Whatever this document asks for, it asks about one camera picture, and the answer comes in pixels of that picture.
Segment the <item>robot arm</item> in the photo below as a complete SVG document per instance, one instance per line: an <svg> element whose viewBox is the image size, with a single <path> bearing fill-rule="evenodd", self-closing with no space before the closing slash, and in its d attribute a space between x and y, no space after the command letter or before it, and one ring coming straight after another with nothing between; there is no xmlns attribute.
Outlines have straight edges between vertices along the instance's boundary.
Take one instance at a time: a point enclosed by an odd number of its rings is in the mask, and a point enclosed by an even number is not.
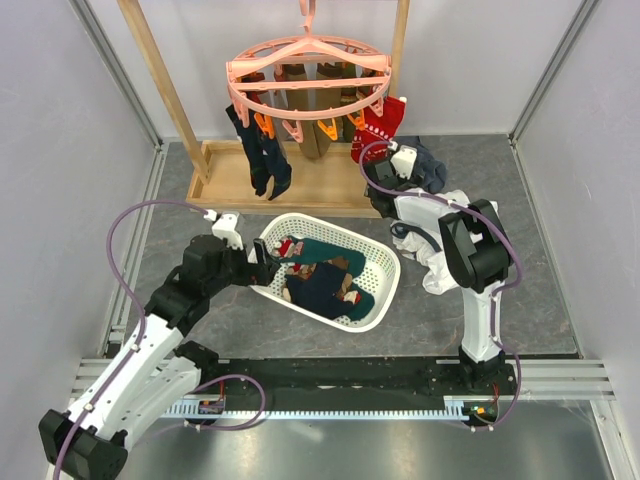
<svg viewBox="0 0 640 480"><path fill-rule="evenodd" d="M209 378L203 378L217 355L195 342L181 345L193 326L209 311L209 303L229 285L269 285L279 264L264 241L254 247L258 263L249 263L236 231L239 216L205 216L213 222L212 235L199 235L185 249L175 267L145 307L146 329L136 345L140 324L98 380L65 413L49 410L39 424L48 460L55 463L62 443L80 415L89 410L65 455L63 470L74 478L116 478L128 452L176 400ZM159 363L175 356L160 374ZM126 356L131 356L123 366ZM111 374L118 376L106 384ZM95 392L104 389L91 404Z"/></svg>
<svg viewBox="0 0 640 480"><path fill-rule="evenodd" d="M416 157L415 149L398 147L392 142L388 157L365 165L365 171L371 180L387 190L424 193L416 188L422 183L413 174ZM500 340L501 295L492 300L492 292L504 284L513 263L505 247L486 225L448 204L415 195L388 195L370 186L366 195L382 217L423 230L444 251L449 272L461 287L464 300L460 360L465 365L469 384L486 380L504 364L504 352L496 344L496 340ZM440 196L482 214L504 233L497 204L487 200L469 203L459 190ZM492 301L495 302L495 336L491 328Z"/></svg>

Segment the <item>wooden drying rack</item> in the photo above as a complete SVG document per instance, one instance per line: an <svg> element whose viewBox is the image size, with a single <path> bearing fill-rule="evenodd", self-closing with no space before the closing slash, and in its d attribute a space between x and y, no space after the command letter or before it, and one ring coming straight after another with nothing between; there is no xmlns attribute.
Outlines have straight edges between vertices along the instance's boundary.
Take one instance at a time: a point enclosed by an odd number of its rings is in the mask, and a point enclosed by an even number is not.
<svg viewBox="0 0 640 480"><path fill-rule="evenodd" d="M397 96L410 0L397 0L391 50L389 94ZM118 0L158 92L187 150L194 173L187 201L202 207L242 213L281 214L291 211L315 216L379 217L364 196L365 181L351 160L351 144L333 143L319 160L305 158L295 142L284 142L293 168L291 187L273 201L256 197L249 182L249 165L238 141L196 139L169 71L158 50L138 0ZM226 90L221 86L222 94Z"/></svg>

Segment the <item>dark blue cloth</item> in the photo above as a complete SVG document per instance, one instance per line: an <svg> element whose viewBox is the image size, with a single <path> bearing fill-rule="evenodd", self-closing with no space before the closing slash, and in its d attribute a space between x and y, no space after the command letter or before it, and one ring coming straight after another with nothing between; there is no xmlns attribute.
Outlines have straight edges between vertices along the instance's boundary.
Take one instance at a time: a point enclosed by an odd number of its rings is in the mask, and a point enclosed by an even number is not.
<svg viewBox="0 0 640 480"><path fill-rule="evenodd" d="M334 320L347 315L354 308L351 302L336 297L347 272L330 263L318 263L307 280L286 275L285 281L291 301L317 315Z"/></svg>
<svg viewBox="0 0 640 480"><path fill-rule="evenodd" d="M238 137L240 137L244 154L249 160L251 186L255 189L256 195L261 197L267 193L267 184L269 183L271 175L269 174L267 163L262 153L262 145L260 143L260 137L258 136L258 125L253 115L249 115L249 127L245 128L244 125L242 125L242 120L238 118L238 114L233 108L233 105L227 107L226 112L229 120L231 120L231 123L233 123L236 129Z"/></svg>
<svg viewBox="0 0 640 480"><path fill-rule="evenodd" d="M418 151L416 162L413 164L412 176L419 179L419 186L429 193L440 193L447 182L447 167L436 160L431 152L422 145L420 137L394 137L398 145L413 147Z"/></svg>
<svg viewBox="0 0 640 480"><path fill-rule="evenodd" d="M284 158L278 140L262 133L255 121L254 112L249 111L249 126L246 128L238 118L233 105L227 107L226 112L249 160L251 186L255 189L256 195L261 197L267 192L267 184L272 176L274 184L269 200L286 192L291 186L291 165Z"/></svg>

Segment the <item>white plastic basket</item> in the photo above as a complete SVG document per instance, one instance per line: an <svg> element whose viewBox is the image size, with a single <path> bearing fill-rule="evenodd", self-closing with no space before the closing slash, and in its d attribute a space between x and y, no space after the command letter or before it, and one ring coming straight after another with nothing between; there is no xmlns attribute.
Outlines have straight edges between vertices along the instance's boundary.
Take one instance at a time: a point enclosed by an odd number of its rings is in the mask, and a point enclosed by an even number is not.
<svg viewBox="0 0 640 480"><path fill-rule="evenodd" d="M297 238L313 238L325 243L331 243L362 252L367 259L364 272L357 278L354 278L353 281L360 288L373 295L375 306L362 320L352 322L348 317L338 317L335 320L330 320L287 302L282 298L282 287L284 285L285 270L291 263L283 264L282 268L278 270L275 279L268 287L253 286L252 288L256 292L319 322L326 323L345 332L366 332L380 323L382 317L384 317L391 305L391 300L393 300L393 296L396 293L398 280L400 278L400 262L393 250L386 245L363 237L345 228L301 213L287 213L277 217L265 228L260 238L265 241L267 248L271 251L274 249L275 243L287 235L293 235ZM249 255L249 261L256 261L255 251L252 251Z"/></svg>

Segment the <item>navy sock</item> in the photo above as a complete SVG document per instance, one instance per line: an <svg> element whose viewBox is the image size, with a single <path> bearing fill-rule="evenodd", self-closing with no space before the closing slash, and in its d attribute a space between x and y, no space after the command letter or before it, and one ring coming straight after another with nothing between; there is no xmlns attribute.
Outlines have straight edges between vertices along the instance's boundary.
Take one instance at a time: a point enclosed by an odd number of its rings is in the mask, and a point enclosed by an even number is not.
<svg viewBox="0 0 640 480"><path fill-rule="evenodd" d="M292 169L291 165L287 163L287 159L284 158L282 150L280 150L278 140L271 139L268 135L261 133L260 141L264 150L267 170L270 175L273 175L273 191L269 197L269 200L273 200L286 192L291 186Z"/></svg>
<svg viewBox="0 0 640 480"><path fill-rule="evenodd" d="M242 141L242 148L249 160L251 186L255 189L256 195L261 197L267 193L267 184L269 183L271 175L267 169L265 155L258 133L258 125L253 118L252 112L249 112L249 126L247 128L242 125L242 120L238 118L238 114L233 108L233 105L227 107L226 112Z"/></svg>

